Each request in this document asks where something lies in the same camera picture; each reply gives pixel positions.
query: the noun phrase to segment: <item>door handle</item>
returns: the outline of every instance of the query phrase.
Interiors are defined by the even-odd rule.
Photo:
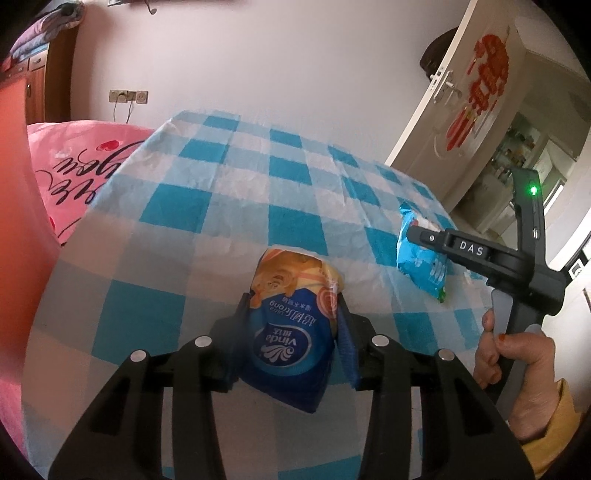
[[[437,89],[433,94],[434,103],[439,102],[439,100],[441,100],[441,98],[443,97],[444,87],[450,88],[452,90],[444,105],[447,105],[449,103],[454,93],[457,94],[458,98],[462,98],[462,91],[459,88],[456,88],[456,84],[453,83],[453,70],[448,70],[447,72],[445,72],[445,75],[437,85]]]

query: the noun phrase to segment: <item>red heart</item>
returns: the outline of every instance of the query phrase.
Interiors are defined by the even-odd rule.
[[[119,142],[119,140],[109,140],[108,142],[101,143],[98,147],[96,147],[96,151],[106,150],[107,152],[110,152],[119,147],[120,145],[121,143]]]

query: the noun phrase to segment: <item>yellow sleeve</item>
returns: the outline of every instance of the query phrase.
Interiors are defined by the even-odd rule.
[[[581,423],[582,414],[574,410],[573,397],[566,380],[563,378],[557,381],[556,387],[560,394],[560,401],[550,419],[546,434],[522,447],[534,468],[537,479],[550,468],[566,448]]]

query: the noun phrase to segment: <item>blue snack bag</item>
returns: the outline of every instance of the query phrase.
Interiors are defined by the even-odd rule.
[[[446,296],[447,257],[415,245],[407,238],[408,227],[411,225],[418,225],[434,231],[439,231],[440,228],[415,212],[406,203],[400,205],[400,214],[402,215],[402,228],[396,247],[396,266],[402,273],[410,277],[418,288],[443,303]]]

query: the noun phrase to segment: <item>human hand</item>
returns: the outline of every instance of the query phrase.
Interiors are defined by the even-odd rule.
[[[543,333],[502,333],[495,338],[492,309],[482,317],[482,326],[484,332],[476,350],[474,379],[481,388],[501,380],[500,355],[523,360],[527,364],[524,383],[509,416],[509,428],[522,443],[543,436],[560,401],[554,384],[554,341]]]

